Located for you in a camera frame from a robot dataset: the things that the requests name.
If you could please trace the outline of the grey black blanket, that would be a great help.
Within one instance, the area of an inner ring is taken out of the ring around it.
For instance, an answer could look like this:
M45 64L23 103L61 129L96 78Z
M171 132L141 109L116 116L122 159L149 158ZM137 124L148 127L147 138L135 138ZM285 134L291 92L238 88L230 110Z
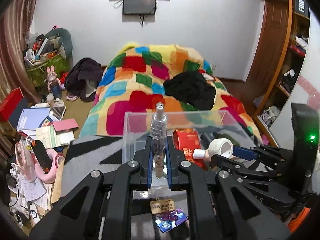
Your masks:
M122 164L121 137L89 136L71 143L65 160L56 239L130 239L134 159Z

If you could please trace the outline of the white gold pen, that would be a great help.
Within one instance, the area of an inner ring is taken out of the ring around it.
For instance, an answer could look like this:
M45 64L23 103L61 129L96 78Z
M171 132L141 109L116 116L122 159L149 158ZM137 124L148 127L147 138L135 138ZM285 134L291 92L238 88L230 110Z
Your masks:
M163 177L167 121L168 118L164 113L164 104L159 102L156 104L155 113L151 120L153 161L155 165L155 175L158 179Z

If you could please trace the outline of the pink cosmetic tube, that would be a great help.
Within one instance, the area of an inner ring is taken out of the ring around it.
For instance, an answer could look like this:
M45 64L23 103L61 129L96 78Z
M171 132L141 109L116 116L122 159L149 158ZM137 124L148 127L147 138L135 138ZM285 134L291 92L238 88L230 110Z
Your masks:
M214 151L214 150L202 150L202 149L195 149L193 152L194 159L203 159L204 161L211 161L212 156L214 155L221 155L225 158L231 158L233 155L233 150L227 150L225 152L221 151Z

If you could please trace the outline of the dark purple clothing pile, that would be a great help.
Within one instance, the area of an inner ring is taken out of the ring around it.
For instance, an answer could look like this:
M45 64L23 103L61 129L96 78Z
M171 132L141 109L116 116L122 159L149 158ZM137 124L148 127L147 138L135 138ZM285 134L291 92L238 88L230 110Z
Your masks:
M89 57L83 58L68 72L65 88L81 101L92 102L103 72L101 64L97 61Z

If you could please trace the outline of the wooden wardrobe shelf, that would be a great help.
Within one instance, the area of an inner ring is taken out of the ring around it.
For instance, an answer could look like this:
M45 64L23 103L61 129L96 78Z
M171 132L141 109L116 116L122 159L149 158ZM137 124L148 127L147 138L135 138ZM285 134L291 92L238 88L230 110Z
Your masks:
M253 120L273 146L275 123L288 102L304 63L310 33L306 0L264 0L263 22L246 95Z

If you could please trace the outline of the blue purple packet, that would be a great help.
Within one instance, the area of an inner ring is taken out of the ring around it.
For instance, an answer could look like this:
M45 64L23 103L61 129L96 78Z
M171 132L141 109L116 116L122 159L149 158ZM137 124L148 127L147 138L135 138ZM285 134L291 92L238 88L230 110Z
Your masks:
M169 232L177 226L183 224L188 220L188 216L178 208L173 211L165 211L157 216L155 221L159 230L163 233Z

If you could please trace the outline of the red flat box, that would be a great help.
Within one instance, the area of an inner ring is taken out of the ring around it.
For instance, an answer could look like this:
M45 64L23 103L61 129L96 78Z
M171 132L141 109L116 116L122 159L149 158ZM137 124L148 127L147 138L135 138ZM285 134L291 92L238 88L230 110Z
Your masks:
M20 87L12 90L0 105L0 121L9 120L13 111L16 109L20 101L24 98Z

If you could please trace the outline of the grey green plush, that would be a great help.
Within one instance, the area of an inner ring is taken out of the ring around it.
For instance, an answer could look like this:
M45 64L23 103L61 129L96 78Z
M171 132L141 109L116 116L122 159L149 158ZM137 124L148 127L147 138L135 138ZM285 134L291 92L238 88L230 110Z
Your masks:
M56 28L46 34L46 38L52 42L63 59L68 60L72 56L72 37L67 29Z

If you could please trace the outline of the rabbit figurine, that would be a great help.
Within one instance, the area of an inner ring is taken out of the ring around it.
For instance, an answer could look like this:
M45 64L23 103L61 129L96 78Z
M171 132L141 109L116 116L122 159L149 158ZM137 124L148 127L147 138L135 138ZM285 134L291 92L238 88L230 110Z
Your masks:
M54 99L62 99L61 81L57 77L55 67L47 67L47 88L53 95Z

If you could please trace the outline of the striped curtain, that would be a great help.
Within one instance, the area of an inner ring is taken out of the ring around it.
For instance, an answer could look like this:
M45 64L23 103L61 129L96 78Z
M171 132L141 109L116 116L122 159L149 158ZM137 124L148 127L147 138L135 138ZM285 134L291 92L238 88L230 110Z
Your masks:
M23 62L35 5L36 0L1 0L1 101L15 88L29 102L41 101Z

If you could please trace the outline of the wall mounted monitor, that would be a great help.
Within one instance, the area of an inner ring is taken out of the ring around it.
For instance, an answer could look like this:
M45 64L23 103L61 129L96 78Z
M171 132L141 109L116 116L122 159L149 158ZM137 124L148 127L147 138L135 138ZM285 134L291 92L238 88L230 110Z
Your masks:
M123 0L123 15L154 15L157 0Z

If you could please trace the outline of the white tape roll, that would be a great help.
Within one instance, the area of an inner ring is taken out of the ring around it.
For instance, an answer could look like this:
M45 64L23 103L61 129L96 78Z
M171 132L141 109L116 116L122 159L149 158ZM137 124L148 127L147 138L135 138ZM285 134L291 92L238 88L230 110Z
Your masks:
M234 146L227 138L214 139L208 146L208 155L211 158L214 155L221 155L225 158L231 158Z

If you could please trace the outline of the red cigarette box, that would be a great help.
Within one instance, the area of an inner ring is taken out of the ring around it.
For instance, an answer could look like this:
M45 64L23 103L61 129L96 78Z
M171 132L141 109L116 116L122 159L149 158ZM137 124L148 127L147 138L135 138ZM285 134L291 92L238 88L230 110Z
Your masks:
M193 152L195 149L201 149L200 140L197 132L193 128L178 128L173 132L175 148L183 151L186 160L196 164L203 170L207 167L203 159L194 159Z

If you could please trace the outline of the tan eraser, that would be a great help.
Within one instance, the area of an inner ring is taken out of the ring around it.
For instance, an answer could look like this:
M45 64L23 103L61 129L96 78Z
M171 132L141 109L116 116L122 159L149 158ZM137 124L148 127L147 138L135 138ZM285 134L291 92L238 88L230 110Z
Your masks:
M175 203L172 198L157 199L150 202L151 213L157 215L167 211L175 210Z

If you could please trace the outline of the black clothing pile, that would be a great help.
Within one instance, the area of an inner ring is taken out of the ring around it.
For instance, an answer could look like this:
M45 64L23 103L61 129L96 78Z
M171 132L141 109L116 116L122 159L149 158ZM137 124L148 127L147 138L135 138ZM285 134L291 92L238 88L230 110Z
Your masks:
M197 72L182 72L163 83L165 95L187 103L195 109L209 111L215 103L216 89Z

